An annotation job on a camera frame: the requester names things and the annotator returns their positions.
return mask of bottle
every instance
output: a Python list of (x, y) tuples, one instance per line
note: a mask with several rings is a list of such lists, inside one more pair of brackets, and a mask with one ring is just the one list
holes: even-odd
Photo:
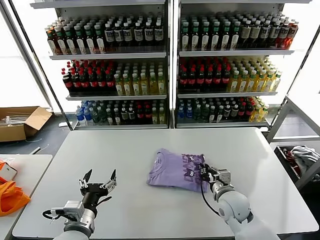
[(95, 25), (94, 29), (95, 29), (95, 34), (96, 34), (96, 43), (99, 48), (99, 53), (106, 54), (107, 53), (107, 51), (106, 51), (107, 43), (106, 43), (105, 38), (103, 37), (103, 30), (101, 29), (100, 25)]
[(233, 72), (232, 78), (229, 81), (229, 88), (228, 88), (229, 93), (234, 93), (236, 91), (236, 88), (238, 85), (238, 77), (239, 77), (239, 71), (235, 70)]
[(256, 20), (254, 25), (251, 26), (251, 31), (248, 40), (248, 48), (255, 49), (258, 47), (258, 37), (261, 31), (260, 23), (260, 20)]
[(115, 123), (116, 123), (117, 125), (121, 125), (121, 119), (120, 119), (119, 109), (116, 107), (113, 111), (114, 111)]
[(148, 80), (146, 78), (146, 74), (144, 72), (142, 72), (140, 74), (141, 76), (141, 91), (142, 91), (142, 95), (148, 95), (149, 94), (149, 83)]
[(238, 45), (239, 34), (240, 34), (240, 22), (234, 22), (233, 33), (230, 42), (230, 50), (235, 50)]
[(256, 74), (257, 74), (256, 70), (251, 71), (247, 85), (244, 88), (244, 91), (246, 93), (251, 93), (253, 91), (253, 87), (254, 87), (255, 80), (256, 80)]
[(122, 83), (119, 74), (114, 75), (114, 80), (115, 80), (115, 88), (118, 93), (118, 96), (124, 96), (125, 95), (124, 84)]
[(191, 35), (191, 51), (197, 51), (198, 49), (198, 41), (199, 41), (199, 22), (193, 22), (192, 35)]
[(204, 21), (203, 22), (203, 31), (202, 31), (202, 37), (201, 37), (201, 51), (206, 51), (208, 47), (208, 41), (209, 41), (209, 22)]
[(221, 38), (221, 50), (227, 50), (228, 47), (228, 42), (229, 42), (229, 30), (230, 30), (230, 22), (229, 21), (225, 21), (224, 22), (224, 28), (223, 28), (223, 34), (222, 34), (222, 38)]
[(223, 113), (224, 113), (224, 106), (220, 105), (218, 112), (217, 112), (217, 116), (216, 116), (216, 122), (219, 123), (222, 120), (223, 117)]
[(267, 47), (268, 36), (271, 29), (270, 20), (266, 20), (264, 25), (261, 27), (258, 47), (261, 49), (265, 49)]
[(187, 21), (182, 24), (182, 34), (181, 34), (181, 51), (188, 51), (189, 45), (189, 23)]
[(247, 20), (245, 21), (245, 24), (241, 27), (239, 44), (242, 49), (248, 48), (250, 32), (251, 32), (251, 21)]
[(245, 91), (245, 87), (247, 85), (247, 81), (248, 81), (248, 71), (247, 70), (244, 70), (242, 72), (242, 76), (239, 78), (239, 81), (238, 81), (238, 87), (236, 89), (236, 92), (239, 92), (239, 93), (243, 93)]
[(110, 108), (106, 109), (106, 119), (110, 126), (114, 125), (114, 120), (112, 118), (112, 113)]

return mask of floor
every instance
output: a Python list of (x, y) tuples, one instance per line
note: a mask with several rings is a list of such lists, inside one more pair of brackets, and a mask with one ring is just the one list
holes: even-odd
[[(25, 141), (17, 141), (10, 143), (0, 142), (1, 154), (29, 154), (37, 147), (41, 150), (37, 154), (51, 154), (55, 156), (58, 149), (62, 145), (66, 136), (70, 132), (68, 127), (58, 127), (60, 122), (64, 122), (62, 116), (52, 116), (35, 136), (28, 138)], [(316, 135), (307, 124), (300, 119), (295, 113), (290, 113), (285, 119), (283, 125), (279, 129), (276, 136), (299, 136), (299, 135)], [(271, 143), (270, 146), (274, 149), (276, 146), (287, 145), (308, 145), (320, 153), (320, 141), (303, 141), (303, 142), (281, 142)], [(319, 199), (314, 194), (303, 194), (303, 199), (310, 208), (314, 217), (320, 224), (320, 206)], [(320, 231), (314, 233), (293, 234), (290, 236), (282, 236), (281, 239), (286, 240), (320, 240)]]

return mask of cardboard box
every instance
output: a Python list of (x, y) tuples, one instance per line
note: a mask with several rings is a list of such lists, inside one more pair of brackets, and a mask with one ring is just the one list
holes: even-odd
[(0, 142), (19, 141), (31, 137), (49, 120), (52, 113), (39, 106), (0, 107), (0, 119), (9, 113), (31, 114), (24, 124), (0, 126)]

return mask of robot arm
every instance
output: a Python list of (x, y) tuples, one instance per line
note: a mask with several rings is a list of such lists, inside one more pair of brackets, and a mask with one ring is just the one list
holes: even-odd
[(229, 225), (236, 240), (280, 240), (263, 221), (253, 215), (248, 198), (230, 184), (231, 173), (200, 165), (201, 179), (210, 184), (218, 215)]

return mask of black cable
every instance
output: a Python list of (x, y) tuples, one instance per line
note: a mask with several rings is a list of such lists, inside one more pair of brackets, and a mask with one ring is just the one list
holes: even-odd
[(212, 206), (210, 206), (210, 204), (209, 204), (209, 203), (207, 202), (207, 200), (206, 200), (206, 197), (205, 197), (205, 194), (204, 194), (204, 190), (203, 190), (203, 187), (202, 187), (202, 180), (201, 180), (201, 183), (200, 183), (200, 187), (201, 187), (202, 198), (203, 198), (205, 204), (206, 204), (215, 214), (217, 214), (217, 215), (220, 217), (219, 213), (218, 213), (216, 210), (214, 210), (214, 208), (213, 208)]

